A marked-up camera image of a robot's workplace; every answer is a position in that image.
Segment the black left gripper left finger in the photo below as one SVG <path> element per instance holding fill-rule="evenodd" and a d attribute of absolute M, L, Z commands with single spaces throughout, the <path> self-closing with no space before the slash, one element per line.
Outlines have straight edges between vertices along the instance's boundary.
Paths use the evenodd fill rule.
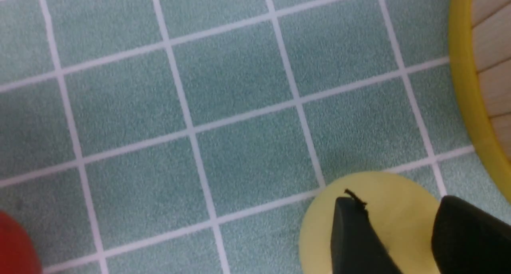
<path fill-rule="evenodd" d="M 367 203 L 345 189 L 334 203 L 330 239 L 334 274 L 400 274 L 369 221 Z"/>

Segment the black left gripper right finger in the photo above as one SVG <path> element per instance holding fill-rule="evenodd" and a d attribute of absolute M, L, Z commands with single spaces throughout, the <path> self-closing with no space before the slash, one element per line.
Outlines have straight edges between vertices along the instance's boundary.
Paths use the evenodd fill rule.
<path fill-rule="evenodd" d="M 431 244 L 442 274 L 511 272 L 510 225 L 459 197 L 442 197 Z"/>

